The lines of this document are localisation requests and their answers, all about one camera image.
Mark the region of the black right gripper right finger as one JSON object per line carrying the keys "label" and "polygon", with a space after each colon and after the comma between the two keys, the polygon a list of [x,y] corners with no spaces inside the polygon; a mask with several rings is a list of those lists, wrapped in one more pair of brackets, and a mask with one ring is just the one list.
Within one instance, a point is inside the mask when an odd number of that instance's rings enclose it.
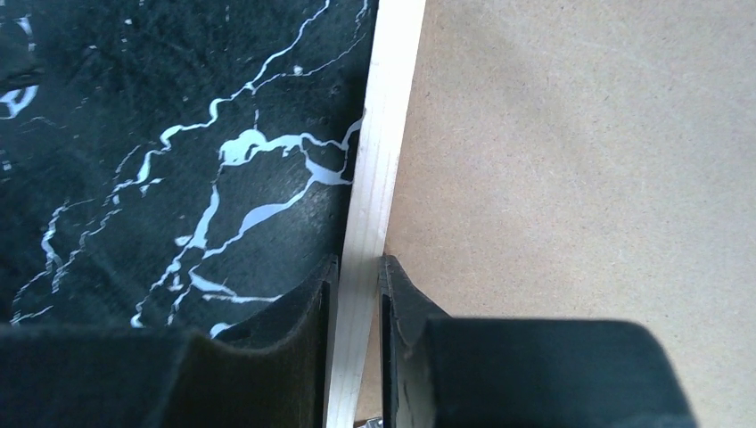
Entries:
{"label": "black right gripper right finger", "polygon": [[618,320],[452,317],[380,263],[386,427],[694,427],[664,349]]}

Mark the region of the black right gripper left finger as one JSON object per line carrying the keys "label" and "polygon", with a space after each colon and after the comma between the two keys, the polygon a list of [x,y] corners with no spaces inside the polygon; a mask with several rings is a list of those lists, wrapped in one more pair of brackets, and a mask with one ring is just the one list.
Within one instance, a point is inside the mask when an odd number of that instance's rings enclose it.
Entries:
{"label": "black right gripper left finger", "polygon": [[338,260],[215,337],[3,326],[4,427],[319,427]]}

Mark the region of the wooden picture frame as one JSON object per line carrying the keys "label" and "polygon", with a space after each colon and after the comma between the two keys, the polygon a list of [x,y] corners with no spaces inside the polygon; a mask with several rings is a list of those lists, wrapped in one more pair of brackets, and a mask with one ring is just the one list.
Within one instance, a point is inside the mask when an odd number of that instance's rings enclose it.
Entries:
{"label": "wooden picture frame", "polygon": [[425,3],[381,1],[341,255],[324,425],[355,422]]}

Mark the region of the brown frame backing board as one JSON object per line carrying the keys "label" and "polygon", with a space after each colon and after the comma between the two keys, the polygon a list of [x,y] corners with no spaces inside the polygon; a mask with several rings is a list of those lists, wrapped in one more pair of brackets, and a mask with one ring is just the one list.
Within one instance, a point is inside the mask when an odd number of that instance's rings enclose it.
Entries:
{"label": "brown frame backing board", "polygon": [[454,314],[645,325],[754,426],[754,2],[428,2],[386,250]]}

